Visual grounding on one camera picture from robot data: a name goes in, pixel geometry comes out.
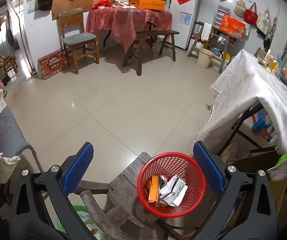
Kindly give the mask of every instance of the beige bucket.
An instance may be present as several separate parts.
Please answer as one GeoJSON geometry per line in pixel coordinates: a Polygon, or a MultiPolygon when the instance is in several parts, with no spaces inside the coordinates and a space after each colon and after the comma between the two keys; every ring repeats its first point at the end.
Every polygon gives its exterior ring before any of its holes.
{"type": "Polygon", "coordinates": [[[210,50],[200,49],[197,65],[199,67],[208,68],[213,55],[213,52],[210,50]]]}

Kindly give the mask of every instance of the silver screw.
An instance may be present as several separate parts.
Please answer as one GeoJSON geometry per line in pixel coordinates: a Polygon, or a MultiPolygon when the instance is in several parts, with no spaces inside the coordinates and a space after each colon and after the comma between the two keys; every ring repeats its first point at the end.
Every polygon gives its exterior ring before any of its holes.
{"type": "Polygon", "coordinates": [[[236,169],[236,167],[235,166],[229,166],[228,167],[228,171],[230,171],[230,172],[235,172],[237,169],[236,169]]]}
{"type": "Polygon", "coordinates": [[[59,166],[58,165],[55,165],[55,166],[51,167],[51,171],[52,172],[57,172],[58,170],[59,170],[59,166]]]}
{"type": "Polygon", "coordinates": [[[265,176],[266,175],[266,173],[263,170],[259,170],[258,173],[259,173],[260,176],[265,176]]]}
{"type": "Polygon", "coordinates": [[[22,175],[22,176],[27,176],[27,175],[28,175],[28,173],[29,173],[29,171],[28,171],[28,170],[23,170],[23,171],[21,172],[21,175],[22,175]]]}

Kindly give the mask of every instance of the red plastic tablecloth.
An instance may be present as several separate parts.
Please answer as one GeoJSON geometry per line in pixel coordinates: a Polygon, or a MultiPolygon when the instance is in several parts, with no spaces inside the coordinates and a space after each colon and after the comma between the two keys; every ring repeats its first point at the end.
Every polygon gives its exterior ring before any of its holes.
{"type": "Polygon", "coordinates": [[[96,9],[88,14],[86,32],[111,30],[111,37],[127,51],[136,39],[136,29],[145,27],[147,22],[161,30],[171,30],[172,14],[167,11],[122,7],[96,9]]]}

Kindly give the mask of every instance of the refrigerator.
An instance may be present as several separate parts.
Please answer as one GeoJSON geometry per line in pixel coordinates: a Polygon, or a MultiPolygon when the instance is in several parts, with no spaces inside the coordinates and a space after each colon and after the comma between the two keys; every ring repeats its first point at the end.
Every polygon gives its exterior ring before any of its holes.
{"type": "Polygon", "coordinates": [[[197,19],[201,0],[190,0],[186,3],[179,4],[177,0],[171,0],[168,11],[172,14],[172,30],[179,32],[175,35],[175,45],[182,49],[187,49],[192,26],[197,19]]]}

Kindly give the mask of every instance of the basket rim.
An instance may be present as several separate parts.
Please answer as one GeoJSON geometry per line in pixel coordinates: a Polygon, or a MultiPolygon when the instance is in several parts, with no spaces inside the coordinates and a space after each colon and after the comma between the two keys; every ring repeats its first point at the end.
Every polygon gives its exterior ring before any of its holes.
{"type": "Polygon", "coordinates": [[[182,216],[185,216],[187,214],[189,214],[190,212],[192,212],[199,204],[200,202],[202,201],[204,195],[205,195],[205,189],[206,189],[206,181],[205,181],[205,176],[201,170],[201,168],[199,167],[197,161],[195,159],[193,159],[192,157],[184,154],[184,153],[178,153],[178,152],[165,152],[165,153],[161,153],[159,155],[156,155],[154,157],[151,158],[150,161],[148,161],[144,166],[143,168],[141,169],[140,173],[139,173],[139,176],[138,176],[138,180],[137,180],[137,192],[138,192],[138,197],[139,197],[139,200],[141,202],[141,204],[152,214],[156,215],[156,216],[159,216],[159,217],[163,217],[163,218],[177,218],[177,217],[182,217],[182,216]],[[200,177],[202,179],[202,192],[201,192],[201,195],[200,195],[200,198],[199,200],[188,210],[184,211],[184,212],[181,212],[181,213],[178,213],[178,214],[165,214],[165,213],[161,213],[161,212],[158,212],[158,211],[155,211],[154,209],[152,209],[150,207],[150,205],[148,204],[148,202],[144,199],[143,197],[143,192],[141,190],[141,180],[142,180],[142,177],[145,173],[145,171],[147,170],[147,168],[152,164],[154,163],[155,161],[159,160],[159,159],[162,159],[162,158],[165,158],[165,157],[178,157],[178,158],[182,158],[182,159],[185,159],[186,161],[190,162],[191,164],[193,164],[197,170],[199,171],[200,173],[200,177]]]}

